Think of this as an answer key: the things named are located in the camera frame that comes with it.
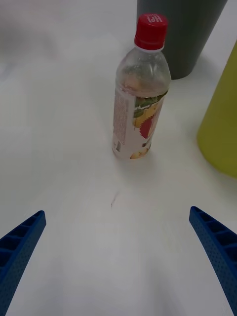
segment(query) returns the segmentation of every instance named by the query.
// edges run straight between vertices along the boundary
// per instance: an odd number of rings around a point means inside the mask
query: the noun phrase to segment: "yellow cylinder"
[[[214,167],[237,177],[237,41],[197,133],[197,143]]]

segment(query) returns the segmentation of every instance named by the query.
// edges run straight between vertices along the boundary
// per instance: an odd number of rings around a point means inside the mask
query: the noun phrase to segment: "beverage bottle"
[[[150,149],[171,82],[162,53],[166,30],[166,17],[142,14],[138,19],[135,47],[117,68],[113,151],[119,158],[140,158]]]

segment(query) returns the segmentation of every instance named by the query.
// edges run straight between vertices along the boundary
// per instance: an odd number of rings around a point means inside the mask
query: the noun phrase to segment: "red bottle cap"
[[[157,50],[164,47],[168,20],[156,13],[145,13],[139,16],[134,43],[143,49]]]

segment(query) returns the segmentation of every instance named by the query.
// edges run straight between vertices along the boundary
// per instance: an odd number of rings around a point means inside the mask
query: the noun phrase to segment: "gray container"
[[[163,53],[172,79],[187,76],[203,50],[227,0],[137,0],[137,19],[160,13],[169,21]]]

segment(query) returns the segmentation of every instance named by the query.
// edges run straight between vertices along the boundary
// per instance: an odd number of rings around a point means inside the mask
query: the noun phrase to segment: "bottle neck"
[[[159,49],[156,49],[156,50],[148,50],[148,49],[140,48],[140,47],[137,46],[136,44],[134,44],[134,45],[135,45],[135,47],[136,47],[138,50],[140,50],[140,51],[142,51],[142,52],[144,52],[144,53],[148,53],[148,54],[158,53],[159,51],[162,51],[163,48],[164,48],[164,45],[163,45],[162,48],[159,48]]]

